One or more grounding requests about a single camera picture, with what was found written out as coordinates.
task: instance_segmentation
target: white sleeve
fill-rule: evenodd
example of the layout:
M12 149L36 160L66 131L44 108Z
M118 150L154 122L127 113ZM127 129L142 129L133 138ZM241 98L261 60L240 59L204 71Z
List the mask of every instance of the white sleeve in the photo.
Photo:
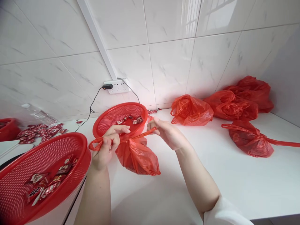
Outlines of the white sleeve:
M253 225L239 210L222 196L215 207L204 213L204 225Z

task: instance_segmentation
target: hand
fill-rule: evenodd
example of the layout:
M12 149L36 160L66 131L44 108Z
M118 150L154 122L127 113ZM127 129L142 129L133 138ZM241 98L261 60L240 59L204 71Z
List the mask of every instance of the hand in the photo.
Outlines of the hand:
M112 125L103 135L103 144L100 151L92 153L92 167L96 170L103 171L112 158L112 153L120 144L120 133L130 133L130 126Z
M180 130L170 122L162 121L157 117L154 117L153 120L147 124L147 130L150 130L153 127L157 127L157 130L155 130L154 133L161 136L165 143L167 143L174 151L192 147Z

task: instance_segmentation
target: clear plastic bottle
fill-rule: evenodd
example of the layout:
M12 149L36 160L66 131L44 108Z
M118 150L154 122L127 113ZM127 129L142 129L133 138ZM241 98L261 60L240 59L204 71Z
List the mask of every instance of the clear plastic bottle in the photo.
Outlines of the clear plastic bottle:
M30 112L30 115L32 115L34 118L50 127L54 126L58 122L57 119L53 118L52 116L48 115L47 113L33 105L26 103L22 105L22 107L27 109Z

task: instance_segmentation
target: red plastic basket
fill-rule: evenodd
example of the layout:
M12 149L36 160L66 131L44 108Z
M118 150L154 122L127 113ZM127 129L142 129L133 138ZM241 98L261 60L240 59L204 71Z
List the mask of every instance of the red plastic basket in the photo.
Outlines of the red plastic basket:
M130 126L130 135L141 134L145 127L148 111L145 106L140 103L126 102L108 109L99 116L93 126L94 137L102 137L112 125L116 124L117 121L124 119L124 117L128 115L132 115L133 117L142 117L142 123Z
M54 137L0 171L0 215L3 224L25 224L36 220L64 201L82 181L91 162L87 139L80 133L67 133ZM31 206L24 194L35 184L25 184L34 173L51 172L54 177L64 159L74 154L78 161L58 188L42 202Z
M8 122L8 124L6 124L5 127L0 129L0 142L12 141L17 137L18 133L21 132L14 118L0 119L0 123L5 122Z

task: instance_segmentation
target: pile of red bags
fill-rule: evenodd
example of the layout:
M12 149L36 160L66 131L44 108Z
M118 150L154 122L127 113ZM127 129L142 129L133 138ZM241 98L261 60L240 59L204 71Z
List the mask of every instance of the pile of red bags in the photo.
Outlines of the pile of red bags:
M153 133L156 128L130 137L127 134L120 135L120 145L116 150L116 155L123 167L136 174L160 175L157 156L147 147L147 139L144 136ZM93 151L100 151L103 138L93 140L88 148Z
M236 96L232 91L218 91L204 99L214 116L226 120L254 120L258 116L255 102Z
M229 135L236 146L253 157L270 157L274 152L271 144L300 147L300 143L267 138L248 121L233 121L232 124L222 124L221 126L229 130Z
M258 105L259 113L269 113L274 105L269 100L271 87L264 81L255 77L246 76L237 85L231 85L224 90L232 91L236 96L255 102Z
M172 124L205 126L213 120L213 110L206 102L188 94L175 99L171 106Z

